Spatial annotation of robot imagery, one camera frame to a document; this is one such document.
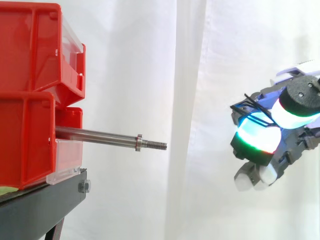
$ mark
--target yellow object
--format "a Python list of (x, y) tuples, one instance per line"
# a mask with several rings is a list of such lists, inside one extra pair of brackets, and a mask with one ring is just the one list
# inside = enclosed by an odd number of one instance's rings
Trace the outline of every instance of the yellow object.
[(18, 188), (11, 187), (11, 186), (0, 186), (0, 196), (5, 195), (7, 193), (13, 193), (18, 191)]

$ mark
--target green light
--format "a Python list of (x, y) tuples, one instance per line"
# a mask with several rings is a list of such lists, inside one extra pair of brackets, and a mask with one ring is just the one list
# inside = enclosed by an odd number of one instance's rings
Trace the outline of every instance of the green light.
[(271, 115), (276, 124), (284, 129), (296, 129), (312, 123), (314, 120), (320, 117), (320, 113), (312, 116), (293, 115), (281, 106), (279, 99), (274, 103), (271, 110)]
[[(271, 119), (263, 112), (254, 112), (251, 115), (272, 123)], [(247, 144), (271, 154), (275, 152), (281, 140), (281, 129), (279, 127), (264, 127), (248, 118), (243, 120), (237, 129), (237, 134)]]

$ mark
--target red plastic bin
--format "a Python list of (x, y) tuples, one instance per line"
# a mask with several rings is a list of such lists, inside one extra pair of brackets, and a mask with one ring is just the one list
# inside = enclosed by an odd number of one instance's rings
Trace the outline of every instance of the red plastic bin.
[(85, 98), (86, 47), (55, 3), (0, 1), (0, 36), (0, 187), (55, 184), (82, 162), (72, 141), (57, 159), (55, 128), (82, 128), (81, 108), (68, 106)]
[(0, 1), (0, 92), (50, 92), (67, 107), (85, 98), (85, 52), (55, 3)]

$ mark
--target white fabric backdrop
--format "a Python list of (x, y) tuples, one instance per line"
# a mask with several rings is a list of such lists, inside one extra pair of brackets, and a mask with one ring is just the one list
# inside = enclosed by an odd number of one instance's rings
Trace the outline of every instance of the white fabric backdrop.
[(317, 0), (56, 2), (87, 47), (83, 127), (169, 143), (85, 143), (92, 189), (62, 240), (319, 239), (318, 152), (263, 192), (237, 192), (229, 146), (229, 105), (318, 57)]
[(319, 1), (208, 0), (182, 194), (181, 240), (318, 240), (319, 152), (265, 191), (237, 192), (229, 106), (319, 58)]

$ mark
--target metal bolt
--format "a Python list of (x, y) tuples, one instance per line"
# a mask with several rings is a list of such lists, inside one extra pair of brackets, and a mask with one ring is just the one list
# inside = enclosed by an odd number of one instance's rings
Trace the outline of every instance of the metal bolt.
[(73, 127), (56, 126), (57, 139), (107, 144), (118, 147), (132, 148), (140, 152), (141, 148), (167, 150), (167, 144), (158, 141), (143, 140), (143, 136), (126, 136), (107, 132), (90, 131)]
[(83, 194), (88, 194), (91, 190), (91, 181), (89, 179), (83, 180), (81, 185), (81, 192)]

